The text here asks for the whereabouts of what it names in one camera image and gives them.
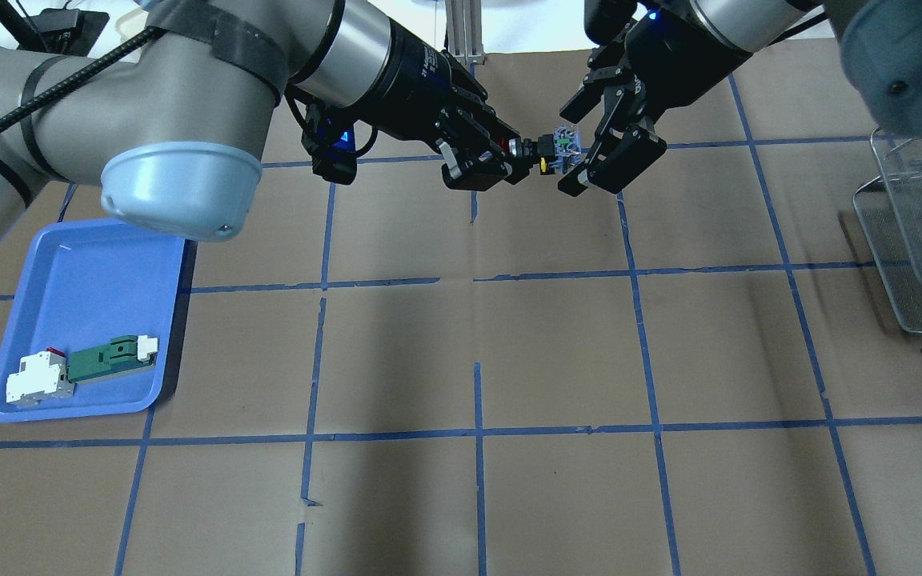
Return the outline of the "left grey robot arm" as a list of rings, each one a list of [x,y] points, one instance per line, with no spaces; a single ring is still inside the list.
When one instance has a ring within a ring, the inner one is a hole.
[[[0,47],[0,241],[52,180],[100,187],[132,225],[231,240],[296,99],[315,164],[356,121],[441,153],[454,190],[535,163],[457,59],[367,1],[160,1],[100,58]]]

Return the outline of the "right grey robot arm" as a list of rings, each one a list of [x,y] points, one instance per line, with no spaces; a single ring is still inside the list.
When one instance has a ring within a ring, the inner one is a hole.
[[[922,1],[587,1],[588,70],[561,117],[601,109],[587,157],[560,179],[575,197],[618,194],[668,150],[656,122],[698,102],[764,49],[835,41],[868,116],[922,138]]]

